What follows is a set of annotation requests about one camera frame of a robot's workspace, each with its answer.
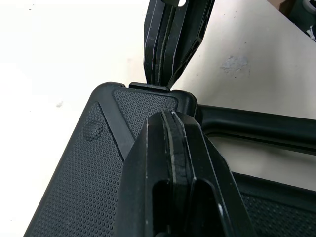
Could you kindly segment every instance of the white surface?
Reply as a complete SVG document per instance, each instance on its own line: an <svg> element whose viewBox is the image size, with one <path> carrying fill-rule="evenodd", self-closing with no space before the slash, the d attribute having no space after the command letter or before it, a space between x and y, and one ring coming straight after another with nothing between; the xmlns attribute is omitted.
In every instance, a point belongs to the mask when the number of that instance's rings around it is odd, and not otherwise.
<svg viewBox="0 0 316 237"><path fill-rule="evenodd" d="M0 3L0 236L21 237L91 91L107 81L145 82L148 1ZM230 56L247 65L226 73ZM174 89L201 104L316 119L315 59L316 44L265 0L216 0ZM302 187L316 178L314 159L216 145L232 170Z"/></svg>

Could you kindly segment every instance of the raised dot pattern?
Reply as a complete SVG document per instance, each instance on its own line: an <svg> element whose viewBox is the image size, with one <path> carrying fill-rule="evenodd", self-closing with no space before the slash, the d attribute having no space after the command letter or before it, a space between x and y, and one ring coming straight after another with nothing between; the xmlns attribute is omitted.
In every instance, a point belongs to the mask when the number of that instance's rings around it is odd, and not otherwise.
<svg viewBox="0 0 316 237"><path fill-rule="evenodd" d="M175 111L178 105L173 97L133 91L115 90L114 97L135 138L147 117L161 110Z"/></svg>
<svg viewBox="0 0 316 237"><path fill-rule="evenodd" d="M260 237L316 237L312 212L242 194L249 217Z"/></svg>
<svg viewBox="0 0 316 237"><path fill-rule="evenodd" d="M110 237L122 161L98 103L82 123L39 210L32 237Z"/></svg>

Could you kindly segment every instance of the textured surface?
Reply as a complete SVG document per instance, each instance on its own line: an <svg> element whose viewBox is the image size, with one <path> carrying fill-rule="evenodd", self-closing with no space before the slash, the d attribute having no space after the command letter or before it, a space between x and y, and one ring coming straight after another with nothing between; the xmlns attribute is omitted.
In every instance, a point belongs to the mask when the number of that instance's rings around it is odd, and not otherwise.
<svg viewBox="0 0 316 237"><path fill-rule="evenodd" d="M161 110L174 111L177 107L175 98L162 95L116 90L114 97L135 138L147 117Z"/></svg>
<svg viewBox="0 0 316 237"><path fill-rule="evenodd" d="M260 237L316 237L316 214L267 199L242 194Z"/></svg>
<svg viewBox="0 0 316 237"><path fill-rule="evenodd" d="M122 161L98 103L63 158L32 237L113 235Z"/></svg>

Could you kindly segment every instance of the black plastic case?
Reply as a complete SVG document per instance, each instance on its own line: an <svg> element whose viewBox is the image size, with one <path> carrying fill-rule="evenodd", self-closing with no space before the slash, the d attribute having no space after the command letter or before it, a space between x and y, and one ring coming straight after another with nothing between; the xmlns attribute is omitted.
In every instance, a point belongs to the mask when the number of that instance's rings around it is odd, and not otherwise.
<svg viewBox="0 0 316 237"><path fill-rule="evenodd" d="M113 236L123 161L146 118L161 110L194 117L197 101L139 83L97 87L24 236Z"/></svg>

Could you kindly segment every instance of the black plastic handle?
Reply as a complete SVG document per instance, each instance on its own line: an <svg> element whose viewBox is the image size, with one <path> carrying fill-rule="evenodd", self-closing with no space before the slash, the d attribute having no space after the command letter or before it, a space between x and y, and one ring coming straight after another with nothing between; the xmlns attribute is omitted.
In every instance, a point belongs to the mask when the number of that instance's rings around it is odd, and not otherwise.
<svg viewBox="0 0 316 237"><path fill-rule="evenodd" d="M251 111L199 105L208 136L246 139L316 155L316 121Z"/></svg>

